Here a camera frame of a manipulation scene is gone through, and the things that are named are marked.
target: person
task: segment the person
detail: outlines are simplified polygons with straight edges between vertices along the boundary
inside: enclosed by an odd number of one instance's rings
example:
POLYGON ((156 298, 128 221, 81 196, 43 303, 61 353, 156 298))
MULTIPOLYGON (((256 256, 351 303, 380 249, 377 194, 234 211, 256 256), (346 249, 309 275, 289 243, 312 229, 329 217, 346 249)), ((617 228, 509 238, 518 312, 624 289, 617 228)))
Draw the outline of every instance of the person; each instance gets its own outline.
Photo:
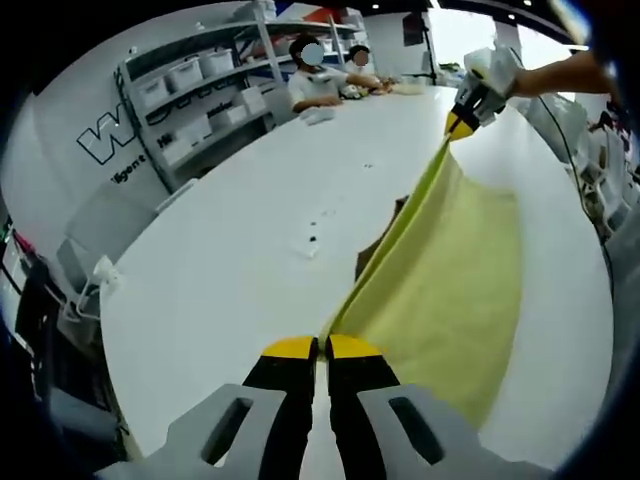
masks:
POLYGON ((342 104, 340 90, 346 85, 367 88, 378 95, 385 93, 382 83, 376 78, 320 66, 321 48, 320 41, 307 34, 300 35, 289 47, 291 58, 298 67, 288 84, 295 113, 301 113, 310 107, 334 107, 342 104), (317 45, 317 48, 305 50, 309 45, 317 45), (309 53, 308 63, 303 59, 303 50, 309 53))
POLYGON ((369 64, 369 54, 371 50, 364 45, 354 45, 349 49, 347 64, 345 70, 348 73, 357 73, 359 75, 371 75, 371 66, 369 64))

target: black cable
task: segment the black cable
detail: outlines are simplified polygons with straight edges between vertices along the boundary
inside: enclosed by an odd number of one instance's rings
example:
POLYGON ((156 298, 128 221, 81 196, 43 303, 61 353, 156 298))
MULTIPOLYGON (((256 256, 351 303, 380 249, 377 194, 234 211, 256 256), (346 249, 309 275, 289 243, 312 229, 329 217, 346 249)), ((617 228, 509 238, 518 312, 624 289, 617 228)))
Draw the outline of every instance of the black cable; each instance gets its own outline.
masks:
MULTIPOLYGON (((518 55, 518 52, 516 52, 513 48, 509 47, 510 50, 513 52, 513 54, 516 56, 516 58, 518 59, 518 61, 520 62, 520 64, 522 65, 522 59, 520 58, 520 55, 518 55)), ((547 104, 545 103, 545 101, 542 99, 541 96, 537 97, 540 100, 540 103, 542 103, 542 106, 545 108, 545 110, 547 111, 547 113, 549 114, 549 116, 551 117, 551 120, 553 120, 553 123, 556 124, 556 127, 558 127, 558 131, 560 132, 560 136, 562 137, 562 143, 564 144, 565 149, 567 150, 567 157, 569 158, 569 163, 571 164, 571 171, 573 172, 573 177, 576 181, 576 189, 578 190, 578 196, 580 197, 580 206, 582 207, 582 211, 584 212, 584 214, 587 216, 587 218, 589 219, 589 221, 591 222, 591 224, 593 225, 593 228, 596 231, 596 234, 598 235, 598 241, 600 242, 600 247, 602 248, 602 253, 604 256, 604 263, 607 267, 607 273, 609 274, 609 290, 611 291, 611 296, 613 297, 613 291, 614 291, 614 287, 613 287, 613 263, 611 262, 611 256, 609 255, 609 251, 607 250, 607 246, 605 244, 604 239, 600 236, 600 234, 598 233, 598 227, 596 226, 595 221, 591 218, 591 215, 589 215, 589 212, 587 211, 587 207, 585 206, 585 198, 583 195, 583 191, 580 188, 580 181, 579 181, 579 176, 578 176, 578 169, 576 168, 576 164, 573 162, 573 155, 571 154, 571 149, 569 148, 569 142, 567 142, 567 137, 564 135, 564 131, 562 130, 562 127, 560 127, 560 123, 558 122, 558 120, 556 119, 556 117, 553 115, 553 113, 551 113, 551 109, 547 106, 547 104)))
POLYGON ((5 277, 7 277, 7 280, 9 280, 9 283, 11 284, 13 289, 16 292, 18 292, 18 295, 22 296, 22 289, 18 286, 16 281, 13 279, 13 277, 11 276, 9 271, 7 270, 7 267, 4 265, 3 261, 0 261, 0 269, 2 269, 2 273, 4 273, 5 277))

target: wall lettering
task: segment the wall lettering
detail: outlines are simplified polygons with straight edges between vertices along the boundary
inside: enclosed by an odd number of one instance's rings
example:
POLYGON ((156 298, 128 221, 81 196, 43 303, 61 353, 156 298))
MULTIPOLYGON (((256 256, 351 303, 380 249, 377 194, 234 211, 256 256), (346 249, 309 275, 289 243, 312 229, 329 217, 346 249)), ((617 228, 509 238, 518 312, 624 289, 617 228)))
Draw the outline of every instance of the wall lettering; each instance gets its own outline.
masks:
POLYGON ((131 162, 131 164, 127 168, 123 168, 120 172, 111 177, 111 181, 118 184, 125 183, 127 180, 129 180, 129 175, 131 175, 135 169, 137 169, 142 163, 146 161, 147 159, 144 157, 144 155, 138 155, 138 158, 131 162))
POLYGON ((116 154, 116 145, 124 147, 131 143, 136 135, 129 122, 121 122, 125 115, 121 103, 116 106, 115 115, 107 112, 96 121, 95 130, 87 128, 76 139, 78 145, 100 165, 104 165, 116 154))

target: equipment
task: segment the equipment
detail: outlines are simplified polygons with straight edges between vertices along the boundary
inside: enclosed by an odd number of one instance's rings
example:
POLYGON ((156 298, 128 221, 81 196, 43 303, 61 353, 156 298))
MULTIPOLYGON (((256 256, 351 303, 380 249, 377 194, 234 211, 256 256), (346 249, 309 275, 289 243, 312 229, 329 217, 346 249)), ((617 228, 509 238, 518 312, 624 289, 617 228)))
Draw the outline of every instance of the equipment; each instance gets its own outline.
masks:
POLYGON ((468 137, 495 120, 495 114, 505 108, 516 72, 522 68, 511 49, 501 45, 495 50, 483 48, 468 53, 464 66, 467 74, 445 127, 452 140, 468 137))
MULTIPOLYGON (((169 427, 167 442, 105 480, 297 479, 311 430, 318 339, 267 348, 242 385, 223 385, 169 427), (225 456, 224 465, 215 466, 225 456)), ((443 402, 400 385, 381 353, 344 335, 325 345, 331 428, 345 477, 539 479, 550 472, 505 461, 443 402)))

